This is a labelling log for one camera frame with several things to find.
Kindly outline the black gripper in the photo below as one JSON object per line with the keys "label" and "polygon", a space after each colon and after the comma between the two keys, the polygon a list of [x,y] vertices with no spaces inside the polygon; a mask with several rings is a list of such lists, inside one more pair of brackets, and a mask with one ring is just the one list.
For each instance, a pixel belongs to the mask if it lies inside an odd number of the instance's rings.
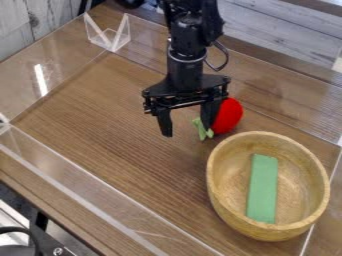
{"label": "black gripper", "polygon": [[144,112],[156,115],[162,135],[172,136],[170,110],[200,105],[200,120],[204,129],[214,124],[222,101],[227,98],[227,86],[231,78],[223,75],[204,74],[199,86],[190,89],[176,88],[168,79],[143,90]]}

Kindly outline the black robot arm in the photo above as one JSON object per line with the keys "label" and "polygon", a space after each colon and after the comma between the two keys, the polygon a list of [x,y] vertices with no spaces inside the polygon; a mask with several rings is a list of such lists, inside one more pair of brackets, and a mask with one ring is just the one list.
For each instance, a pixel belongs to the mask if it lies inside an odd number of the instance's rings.
{"label": "black robot arm", "polygon": [[200,119],[211,127],[219,107],[228,96],[231,79],[224,75],[203,73],[203,64],[214,71],[219,67],[207,62],[207,48],[218,47],[224,56],[228,51],[218,42],[223,35],[224,21],[216,0],[156,0],[162,7],[168,28],[167,74],[160,82],[142,91],[144,112],[156,117],[160,132],[172,136],[171,111],[200,106]]}

